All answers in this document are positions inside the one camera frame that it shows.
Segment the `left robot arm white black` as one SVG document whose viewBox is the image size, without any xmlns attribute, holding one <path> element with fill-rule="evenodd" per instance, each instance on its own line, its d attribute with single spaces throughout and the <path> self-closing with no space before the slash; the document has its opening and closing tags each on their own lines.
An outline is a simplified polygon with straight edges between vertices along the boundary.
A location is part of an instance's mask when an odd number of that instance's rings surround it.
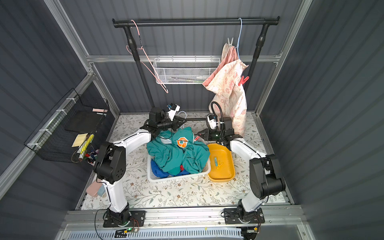
<svg viewBox="0 0 384 240">
<path fill-rule="evenodd" d="M 100 146 L 94 165 L 97 180 L 105 187 L 110 206 L 107 208 L 108 220 L 116 225 L 126 225 L 131 214 L 125 198 L 122 177 L 126 172 L 126 155 L 138 147 L 156 139 L 161 131 L 176 131 L 186 119 L 176 116 L 180 110 L 177 104 L 169 104 L 166 110 L 154 107 L 149 112 L 149 118 L 134 134 L 113 143 L 105 142 Z"/>
</svg>

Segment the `blue red white jacket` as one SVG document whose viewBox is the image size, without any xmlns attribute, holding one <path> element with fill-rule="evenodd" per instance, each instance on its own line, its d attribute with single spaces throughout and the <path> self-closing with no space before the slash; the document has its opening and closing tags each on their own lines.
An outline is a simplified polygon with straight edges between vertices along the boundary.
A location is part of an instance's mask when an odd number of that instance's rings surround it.
<svg viewBox="0 0 384 240">
<path fill-rule="evenodd" d="M 175 175 L 176 177 L 179 177 L 179 176 L 185 176 L 185 175 L 189 175 L 189 174 L 190 174 L 189 172 L 187 172 L 187 171 L 183 168 L 183 166 L 181 166 L 181 167 L 182 167 L 182 171 L 181 171 L 179 174 Z M 171 174 L 169 174 L 169 173 L 164 172 L 163 170 L 161 170 L 160 167 L 155 163 L 154 160 L 151 160 L 151 170 L 152 170 L 152 173 L 153 173 L 156 177 L 158 177 L 158 178 L 160 178 L 160 179 L 164 179 L 164 178 L 168 178 L 168 177 L 175 177 L 174 175 L 171 175 Z"/>
</svg>

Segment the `pink pen cup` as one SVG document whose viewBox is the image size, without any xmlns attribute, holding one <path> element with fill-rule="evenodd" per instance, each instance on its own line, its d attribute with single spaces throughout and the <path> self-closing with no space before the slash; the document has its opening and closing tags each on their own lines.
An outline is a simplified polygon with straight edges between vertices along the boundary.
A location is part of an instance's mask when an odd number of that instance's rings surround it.
<svg viewBox="0 0 384 240">
<path fill-rule="evenodd" d="M 85 160 L 87 160 L 87 162 L 93 166 L 96 162 L 98 152 L 99 150 L 96 150 L 85 154 Z"/>
</svg>

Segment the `green jacket orange letter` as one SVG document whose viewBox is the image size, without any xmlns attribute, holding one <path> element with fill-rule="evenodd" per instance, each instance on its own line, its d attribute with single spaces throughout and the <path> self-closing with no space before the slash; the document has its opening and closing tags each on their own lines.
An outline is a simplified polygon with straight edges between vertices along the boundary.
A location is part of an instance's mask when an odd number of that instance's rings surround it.
<svg viewBox="0 0 384 240">
<path fill-rule="evenodd" d="M 147 143 L 147 150 L 159 169 L 172 176 L 182 171 L 199 174 L 210 157 L 208 146 L 195 141 L 195 134 L 190 127 L 178 129 L 175 133 L 162 131 Z"/>
</svg>

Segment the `black clothes rack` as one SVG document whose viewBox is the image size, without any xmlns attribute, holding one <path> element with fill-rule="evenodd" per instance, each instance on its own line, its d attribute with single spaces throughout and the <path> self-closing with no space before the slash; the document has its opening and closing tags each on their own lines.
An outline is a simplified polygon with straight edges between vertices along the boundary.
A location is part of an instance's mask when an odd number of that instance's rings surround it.
<svg viewBox="0 0 384 240">
<path fill-rule="evenodd" d="M 253 76 L 256 68 L 257 60 L 259 59 L 261 50 L 266 41 L 266 35 L 270 26 L 277 26 L 280 22 L 281 17 L 276 18 L 251 18 L 251 19 L 165 19 L 165 20 L 142 20 L 137 24 L 140 27 L 175 27 L 175 26 L 229 26 L 229 25 L 261 25 L 262 30 L 256 43 L 256 48 L 253 54 L 251 66 L 249 67 L 249 77 Z M 143 64 L 137 50 L 136 41 L 132 35 L 130 27 L 135 25 L 132 20 L 116 21 L 112 19 L 113 26 L 115 28 L 122 28 L 127 37 L 128 47 L 132 50 L 134 61 L 137 65 L 141 81 L 144 85 L 145 92 L 151 107 L 155 107 L 155 103 L 149 89 L 148 82 L 146 80 Z"/>
</svg>

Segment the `white mesh hanging cup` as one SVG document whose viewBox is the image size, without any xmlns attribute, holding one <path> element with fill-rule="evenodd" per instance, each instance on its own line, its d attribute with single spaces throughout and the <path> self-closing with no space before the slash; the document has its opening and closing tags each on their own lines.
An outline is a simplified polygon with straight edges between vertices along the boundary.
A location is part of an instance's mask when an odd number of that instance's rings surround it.
<svg viewBox="0 0 384 240">
<path fill-rule="evenodd" d="M 219 63 L 218 57 L 206 56 L 171 56 L 153 60 L 158 83 L 170 85 L 202 84 L 217 69 Z"/>
</svg>

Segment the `yellow sticky notepad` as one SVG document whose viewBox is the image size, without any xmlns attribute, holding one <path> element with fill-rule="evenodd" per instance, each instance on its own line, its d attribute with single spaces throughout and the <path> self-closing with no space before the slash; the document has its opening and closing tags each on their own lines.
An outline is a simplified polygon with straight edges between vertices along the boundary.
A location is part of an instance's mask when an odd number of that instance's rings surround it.
<svg viewBox="0 0 384 240">
<path fill-rule="evenodd" d="M 72 144 L 72 148 L 80 147 L 88 138 L 88 134 L 78 134 Z"/>
</svg>

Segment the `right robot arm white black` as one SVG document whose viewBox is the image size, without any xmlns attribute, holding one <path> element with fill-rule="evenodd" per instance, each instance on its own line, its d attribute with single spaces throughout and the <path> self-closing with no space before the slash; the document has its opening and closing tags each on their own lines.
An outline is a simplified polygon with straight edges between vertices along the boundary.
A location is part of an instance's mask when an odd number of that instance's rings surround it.
<svg viewBox="0 0 384 240">
<path fill-rule="evenodd" d="M 275 155 L 266 155 L 248 144 L 244 138 L 235 134 L 231 119 L 219 118 L 214 114 L 206 117 L 207 128 L 198 132 L 198 136 L 206 141 L 215 141 L 249 161 L 251 190 L 239 200 L 235 213 L 224 210 L 226 223 L 262 222 L 259 208 L 268 202 L 271 195 L 278 195 L 286 189 L 279 159 Z"/>
</svg>

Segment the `yellow plastic tray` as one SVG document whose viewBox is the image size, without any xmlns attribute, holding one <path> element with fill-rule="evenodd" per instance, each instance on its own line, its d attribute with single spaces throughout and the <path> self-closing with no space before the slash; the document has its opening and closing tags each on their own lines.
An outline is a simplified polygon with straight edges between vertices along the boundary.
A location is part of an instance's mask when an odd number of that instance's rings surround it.
<svg viewBox="0 0 384 240">
<path fill-rule="evenodd" d="M 208 173 L 209 179 L 214 183 L 229 182 L 236 174 L 231 151 L 219 144 L 208 144 L 208 147 L 211 166 L 211 171 Z M 223 163 L 220 169 L 215 166 L 214 157 L 217 157 L 218 164 Z"/>
</svg>

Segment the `pink wire hanger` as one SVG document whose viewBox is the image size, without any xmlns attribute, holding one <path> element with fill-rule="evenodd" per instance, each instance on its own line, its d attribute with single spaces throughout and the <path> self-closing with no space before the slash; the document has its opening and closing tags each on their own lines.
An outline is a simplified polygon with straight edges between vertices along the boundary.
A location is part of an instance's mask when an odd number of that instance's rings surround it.
<svg viewBox="0 0 384 240">
<path fill-rule="evenodd" d="M 164 83 L 162 80 L 160 80 L 160 76 L 159 76 L 158 72 L 155 70 L 155 67 L 154 67 L 154 65 L 153 65 L 153 61 L 150 60 L 150 58 L 149 58 L 149 56 L 148 56 L 148 54 L 147 54 L 147 52 L 146 52 L 146 50 L 145 50 L 145 48 L 144 48 L 144 46 L 143 46 L 143 42 L 142 42 L 142 39 L 141 39 L 140 30 L 139 30 L 139 27 L 138 27 L 137 23 L 136 23 L 134 20 L 130 20 L 130 22 L 132 22 L 132 23 L 134 24 L 134 26 L 135 26 L 135 28 L 136 28 L 136 31 L 137 31 L 137 34 L 138 34 L 138 37 L 139 37 L 140 48 L 138 48 L 138 50 L 142 50 L 142 51 L 143 51 L 143 53 L 144 53 L 144 55 L 145 55 L 147 61 L 148 61 L 149 64 L 151 65 L 151 68 L 149 68 L 143 61 L 140 61 L 140 62 L 141 62 L 141 63 L 147 68 L 147 70 L 153 75 L 153 77 L 154 77 L 155 80 L 156 80 L 156 83 L 159 84 L 159 85 L 162 87 L 162 89 L 164 90 L 164 92 L 165 92 L 166 94 L 168 94 L 168 93 L 169 93 L 169 90 L 168 90 L 167 86 L 165 85 L 165 83 Z"/>
</svg>

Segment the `white perforated laundry basket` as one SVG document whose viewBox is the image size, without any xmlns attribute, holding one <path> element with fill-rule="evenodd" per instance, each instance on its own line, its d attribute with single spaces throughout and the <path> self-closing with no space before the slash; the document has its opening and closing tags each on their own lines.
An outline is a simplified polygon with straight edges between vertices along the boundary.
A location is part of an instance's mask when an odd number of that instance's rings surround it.
<svg viewBox="0 0 384 240">
<path fill-rule="evenodd" d="M 210 151 L 205 144 L 192 144 L 186 148 L 176 145 L 165 145 L 162 143 L 148 143 L 148 180 L 150 182 L 165 182 L 189 177 L 198 177 L 210 172 Z M 160 167 L 161 170 L 171 175 L 177 175 L 182 171 L 182 167 L 189 172 L 189 175 L 179 177 L 168 177 L 160 179 L 151 170 L 151 160 Z"/>
</svg>

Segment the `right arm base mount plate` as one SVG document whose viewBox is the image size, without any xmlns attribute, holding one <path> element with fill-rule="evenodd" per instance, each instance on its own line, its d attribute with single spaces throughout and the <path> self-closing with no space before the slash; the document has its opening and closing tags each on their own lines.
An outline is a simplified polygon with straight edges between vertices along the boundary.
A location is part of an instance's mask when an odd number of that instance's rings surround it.
<svg viewBox="0 0 384 240">
<path fill-rule="evenodd" d="M 252 212 L 245 212 L 238 208 L 225 208 L 221 212 L 221 217 L 224 218 L 227 225 L 236 224 L 264 224 L 265 218 L 261 208 Z"/>
</svg>

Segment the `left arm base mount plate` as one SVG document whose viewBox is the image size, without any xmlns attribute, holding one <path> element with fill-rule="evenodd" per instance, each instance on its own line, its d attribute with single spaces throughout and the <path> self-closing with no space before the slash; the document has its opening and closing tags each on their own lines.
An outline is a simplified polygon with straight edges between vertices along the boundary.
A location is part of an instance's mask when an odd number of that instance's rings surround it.
<svg viewBox="0 0 384 240">
<path fill-rule="evenodd" d="M 115 213 L 107 209 L 103 215 L 104 228 L 132 228 L 143 227 L 146 211 L 128 211 L 124 210 L 121 213 Z"/>
</svg>

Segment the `pink floral garment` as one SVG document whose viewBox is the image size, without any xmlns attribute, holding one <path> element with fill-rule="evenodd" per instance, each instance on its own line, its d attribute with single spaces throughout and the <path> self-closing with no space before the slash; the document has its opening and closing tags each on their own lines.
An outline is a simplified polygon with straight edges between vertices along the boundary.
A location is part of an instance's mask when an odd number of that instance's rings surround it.
<svg viewBox="0 0 384 240">
<path fill-rule="evenodd" d="M 218 67 L 203 82 L 203 86 L 215 94 L 213 101 L 220 105 L 223 116 L 231 118 L 234 132 L 238 135 L 243 135 L 246 128 L 248 107 L 240 82 L 247 67 L 240 60 L 236 48 L 226 43 Z"/>
</svg>

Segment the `pink and teal flat cases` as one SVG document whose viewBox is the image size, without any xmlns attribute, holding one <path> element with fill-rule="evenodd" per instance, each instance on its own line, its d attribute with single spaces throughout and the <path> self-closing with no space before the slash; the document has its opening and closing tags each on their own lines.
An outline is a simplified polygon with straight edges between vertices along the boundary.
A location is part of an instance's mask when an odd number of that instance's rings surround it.
<svg viewBox="0 0 384 240">
<path fill-rule="evenodd" d="M 104 183 L 94 181 L 87 187 L 86 193 L 91 197 L 103 197 L 106 194 Z"/>
</svg>

